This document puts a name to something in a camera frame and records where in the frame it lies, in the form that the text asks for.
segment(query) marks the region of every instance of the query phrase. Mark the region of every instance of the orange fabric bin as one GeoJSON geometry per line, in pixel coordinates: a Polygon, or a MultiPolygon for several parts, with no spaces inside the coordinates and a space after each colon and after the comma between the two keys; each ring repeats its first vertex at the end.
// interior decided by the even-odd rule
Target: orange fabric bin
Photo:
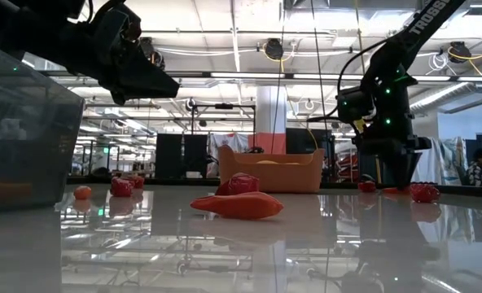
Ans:
{"type": "Polygon", "coordinates": [[[321,185],[324,150],[307,155],[234,153],[229,146],[218,147],[221,184],[236,173],[259,178],[259,190],[270,193],[317,193],[321,185]],[[258,164],[272,161],[276,164],[258,164]]]}

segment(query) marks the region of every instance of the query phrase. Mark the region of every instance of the orange basket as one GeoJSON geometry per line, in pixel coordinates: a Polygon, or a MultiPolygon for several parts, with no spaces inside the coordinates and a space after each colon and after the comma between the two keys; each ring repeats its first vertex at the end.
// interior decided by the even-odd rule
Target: orange basket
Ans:
{"type": "Polygon", "coordinates": [[[307,155],[239,154],[229,146],[217,149],[221,184],[236,173],[246,173],[259,178],[262,192],[311,194],[319,191],[323,149],[307,155]],[[276,164],[258,164],[261,161],[276,164]]]}

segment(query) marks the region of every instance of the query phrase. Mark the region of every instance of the ceiling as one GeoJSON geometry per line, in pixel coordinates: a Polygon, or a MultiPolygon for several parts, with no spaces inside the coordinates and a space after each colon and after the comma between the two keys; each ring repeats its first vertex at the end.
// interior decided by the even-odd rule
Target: ceiling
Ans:
{"type": "MultiPolygon", "coordinates": [[[[103,0],[94,0],[95,9],[103,3],[103,0]]],[[[142,35],[153,38],[154,47],[164,56],[166,72],[279,72],[279,62],[269,60],[259,49],[268,38],[280,38],[284,30],[283,46],[287,54],[285,58],[289,57],[283,62],[284,72],[318,73],[320,61],[323,74],[338,74],[361,47],[366,48],[402,28],[405,22],[410,21],[415,8],[419,5],[415,0],[402,3],[388,0],[373,2],[377,5],[364,1],[363,7],[359,7],[356,13],[355,7],[348,3],[331,1],[331,7],[328,8],[324,1],[314,1],[315,21],[311,10],[304,7],[286,11],[283,20],[279,9],[281,0],[129,0],[126,5],[142,18],[142,35]],[[313,33],[315,26],[318,32],[319,60],[313,33]],[[357,34],[359,27],[361,40],[357,34]]],[[[455,41],[465,42],[473,56],[482,55],[482,12],[472,13],[471,5],[478,7],[480,4],[477,1],[466,2],[423,46],[409,69],[411,75],[475,75],[470,63],[446,63],[445,55],[435,57],[440,48],[447,50],[450,42],[455,41]]],[[[87,15],[86,7],[79,20],[84,20],[87,15]]],[[[364,54],[362,59],[355,60],[346,73],[362,74],[362,65],[369,65],[370,56],[371,54],[364,54]]],[[[34,63],[37,70],[62,70],[51,63],[40,63],[32,56],[26,59],[34,63]]],[[[481,70],[482,58],[475,60],[475,65],[481,70]]],[[[185,109],[185,102],[189,98],[193,98],[197,103],[210,105],[251,105],[257,98],[257,86],[262,84],[259,80],[247,78],[204,81],[187,77],[177,79],[182,83],[182,88],[174,99],[144,98],[130,101],[125,107],[114,108],[107,90],[95,84],[84,86],[80,79],[57,78],[60,84],[65,84],[87,99],[86,119],[83,125],[100,129],[98,133],[124,133],[131,130],[113,127],[109,119],[116,113],[124,119],[135,119],[153,132],[180,133],[190,128],[190,122],[178,121],[176,124],[171,120],[190,116],[185,109]]],[[[268,84],[277,85],[277,81],[266,81],[265,85],[268,84]]],[[[286,81],[283,84],[286,86],[290,105],[293,106],[289,107],[288,127],[302,127],[297,121],[305,120],[311,115],[321,115],[322,100],[326,104],[326,111],[335,106],[336,92],[333,82],[326,82],[323,85],[323,98],[318,80],[286,81]]],[[[422,83],[410,88],[410,97],[444,86],[447,85],[435,82],[422,83]]],[[[205,133],[251,131],[252,122],[241,121],[241,118],[246,120],[252,117],[251,114],[250,109],[242,113],[239,110],[225,111],[212,107],[207,112],[200,113],[202,118],[211,118],[207,127],[198,126],[197,129],[205,133]],[[232,121],[213,122],[214,118],[228,118],[232,121]]]]}

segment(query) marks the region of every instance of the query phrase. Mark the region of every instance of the person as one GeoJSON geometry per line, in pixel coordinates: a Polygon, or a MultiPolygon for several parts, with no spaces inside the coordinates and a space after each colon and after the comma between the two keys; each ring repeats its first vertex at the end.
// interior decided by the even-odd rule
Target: person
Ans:
{"type": "Polygon", "coordinates": [[[482,148],[475,151],[474,162],[467,170],[467,180],[470,186],[482,187],[482,148]]]}

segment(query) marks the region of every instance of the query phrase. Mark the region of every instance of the glossy table surface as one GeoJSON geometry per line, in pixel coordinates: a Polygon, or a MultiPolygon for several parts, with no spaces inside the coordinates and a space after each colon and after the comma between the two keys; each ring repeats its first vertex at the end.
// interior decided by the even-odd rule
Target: glossy table surface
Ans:
{"type": "Polygon", "coordinates": [[[479,198],[322,190],[237,221],[190,208],[212,187],[91,187],[0,213],[0,292],[482,292],[479,198]]]}

